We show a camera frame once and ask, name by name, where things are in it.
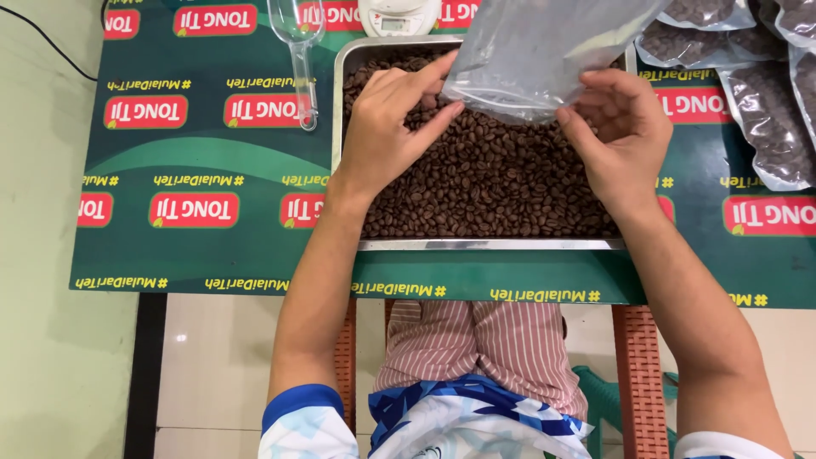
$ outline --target stainless steel tray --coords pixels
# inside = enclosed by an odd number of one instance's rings
[[[360,38],[350,42],[335,60],[335,103],[331,128],[331,172],[340,164],[343,150],[343,85],[348,76],[372,59],[386,57],[394,51],[428,49],[445,52],[458,48],[463,35],[425,35],[414,37]],[[635,47],[630,46],[619,60],[622,69],[636,74]],[[363,239],[358,250],[621,250],[622,239],[554,239],[554,238],[433,238],[433,239]]]

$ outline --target clear plastic scoop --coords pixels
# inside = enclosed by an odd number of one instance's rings
[[[300,126],[317,127],[317,95],[308,50],[320,42],[326,30],[322,0],[267,0],[272,31],[289,45],[295,71],[295,93]]]

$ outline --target tiled floor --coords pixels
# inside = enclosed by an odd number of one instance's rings
[[[157,459],[256,457],[269,359],[281,298],[169,295],[156,435]],[[563,305],[573,365],[588,365],[615,381],[614,341],[608,305]],[[794,449],[816,459],[810,432],[816,412],[816,311],[744,310],[765,355],[779,411]],[[367,395],[384,358],[383,302],[357,303],[357,440],[369,449],[374,422]],[[676,371],[665,345],[663,369]],[[674,426],[673,405],[669,425]],[[604,429],[605,457],[623,457],[620,435]]]

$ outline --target hand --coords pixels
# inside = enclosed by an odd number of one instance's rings
[[[401,69],[380,70],[371,76],[354,102],[343,155],[329,180],[328,193],[341,194],[367,209],[377,194],[399,177],[462,113],[454,102],[418,131],[403,125],[417,103],[436,107],[434,95],[450,71],[456,51],[416,73]]]
[[[654,183],[673,125],[651,85],[617,69],[586,72],[581,82],[587,90],[574,109],[559,109],[556,116],[583,159],[592,191],[615,220],[654,210]]]

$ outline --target table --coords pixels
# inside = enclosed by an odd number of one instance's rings
[[[466,31],[477,4],[445,0],[433,33]],[[110,8],[69,286],[285,294],[329,176],[334,58],[364,36],[356,2],[324,2],[313,132],[271,109],[246,112],[294,98],[266,2]],[[676,124],[655,187],[677,228],[738,305],[809,307],[814,193],[762,185],[716,73],[642,65],[640,74]],[[361,252],[350,294],[645,303],[626,251]]]

